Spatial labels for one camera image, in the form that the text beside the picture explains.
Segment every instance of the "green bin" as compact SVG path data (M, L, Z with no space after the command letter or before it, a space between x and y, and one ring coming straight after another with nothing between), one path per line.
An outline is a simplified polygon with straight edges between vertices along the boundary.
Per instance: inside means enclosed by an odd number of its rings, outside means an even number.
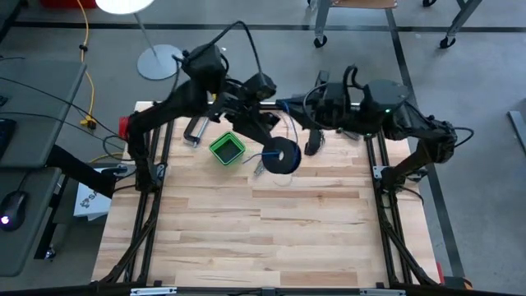
M245 146L232 132L225 132L209 148L223 165L231 164L245 152Z

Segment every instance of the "wooden table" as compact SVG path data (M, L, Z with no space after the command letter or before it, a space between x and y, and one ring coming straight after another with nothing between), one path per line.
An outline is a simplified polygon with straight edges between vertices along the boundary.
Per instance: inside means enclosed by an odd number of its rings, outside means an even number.
M149 105L139 102L136 108ZM288 115L283 118L290 126ZM340 288L387 283L363 141L325 132L320 152L303 156L293 175L264 172L255 177L257 158L225 167L208 149L230 130L228 121L210 123L197 149L182 138L188 122L180 118L175 123L149 282L162 280L180 287ZM283 120L272 134L287 136ZM303 149L308 130L298 134ZM261 152L260 144L237 136L247 147L243 160ZM292 128L288 137L294 139ZM387 141L387 150L392 164L409 154L406 141ZM123 180L118 186L132 182ZM408 248L438 280L422 203L410 193L398 197ZM107 275L128 248L138 201L139 193L132 189L115 194L93 280ZM394 258L401 279L397 253Z

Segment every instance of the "black desk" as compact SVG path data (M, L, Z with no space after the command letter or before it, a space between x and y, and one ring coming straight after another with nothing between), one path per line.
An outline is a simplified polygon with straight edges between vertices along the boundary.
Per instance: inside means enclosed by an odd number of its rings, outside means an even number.
M0 171L0 198L15 191L25 173L24 169ZM0 230L0 276L16 276L22 272L59 178L60 169L47 168L35 170L26 179L22 190L28 192L29 197L24 224L16 231Z
M75 98L84 71L85 65L80 62L27 59L0 62L0 77L33 86L69 103ZM0 80L0 94L10 98L0 107L0 117L17 122L16 132L0 160L0 168L42 168L62 128L61 120L66 119L70 106L10 81ZM59 120L2 112L36 113Z

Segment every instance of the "lamp base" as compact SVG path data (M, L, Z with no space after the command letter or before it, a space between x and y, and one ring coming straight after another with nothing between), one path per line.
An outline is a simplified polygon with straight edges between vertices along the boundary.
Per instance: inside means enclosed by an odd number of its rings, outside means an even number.
M178 70L178 64L172 55L182 59L181 50L167 44L155 45L154 49L157 56L152 49L147 49L140 55L137 61L139 73L149 80L163 80L173 76Z

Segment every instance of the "gray tile floor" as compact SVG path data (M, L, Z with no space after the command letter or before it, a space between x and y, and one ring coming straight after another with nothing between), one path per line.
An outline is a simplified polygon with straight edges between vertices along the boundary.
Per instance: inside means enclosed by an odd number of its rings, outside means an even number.
M400 1L394 11L398 25L448 26L459 10L453 0L439 0L429 9L420 3ZM241 19L249 24L311 24L313 15L305 8L303 0L157 0L141 15L151 23L228 24ZM485 0L467 25L526 26L525 12L526 2L520 0L505 4ZM89 18L93 22L132 22L129 17L97 11L90 12ZM45 11L36 5L22 12L19 20L82 22L78 11ZM332 9L328 24L386 25L386 20L383 11ZM192 49L218 31L150 33L155 43ZM311 31L252 33L263 69L278 85L278 96L309 89L319 70L331 70L336 77L352 63L360 67L360 81L380 77L401 81L386 32L329 31L329 43L322 49L312 46ZM83 37L83 30L13 28L0 44L0 53L76 60ZM117 118L129 114L137 100L166 96L172 80L146 81L136 73L136 58L145 49L140 31L92 30L90 37L87 64L96 85L95 116L100 121L116 128ZM526 34L459 34L457 44L447 51L436 49L443 34L402 33L400 37L421 110L476 131L449 163L436 166L466 274L476 289L526 294L526 226L522 221L526 157L505 116L510 109L526 113ZM253 74L255 63L241 31L226 35L220 46L226 48L233 76L242 80ZM87 106L89 92L83 81L76 102ZM71 123L79 119L76 112L68 116ZM97 134L106 135L102 130ZM102 154L96 140L69 127L62 131L59 143L82 160ZM421 191L436 257L447 274L440 225L426 182ZM0 279L0 286L24 289L88 282L101 234L100 225L71 226L53 263L29 261L21 276ZM77 265L68 265L72 258Z

